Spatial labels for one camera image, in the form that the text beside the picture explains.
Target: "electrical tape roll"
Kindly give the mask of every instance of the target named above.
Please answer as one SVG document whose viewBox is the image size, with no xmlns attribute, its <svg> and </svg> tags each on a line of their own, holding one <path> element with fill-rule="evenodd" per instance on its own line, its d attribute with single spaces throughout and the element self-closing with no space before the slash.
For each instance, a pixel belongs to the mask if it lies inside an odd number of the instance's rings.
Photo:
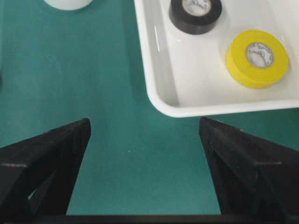
<svg viewBox="0 0 299 224">
<path fill-rule="evenodd" d="M 259 56 L 262 64 L 255 64 Z M 240 33 L 226 53 L 226 67 L 240 84 L 253 88 L 267 88 L 278 82 L 287 72 L 289 58 L 283 45 L 271 34 L 261 30 Z"/>
<path fill-rule="evenodd" d="M 169 17 L 179 30 L 199 35 L 215 27 L 221 12 L 220 0 L 171 0 Z"/>
</svg>

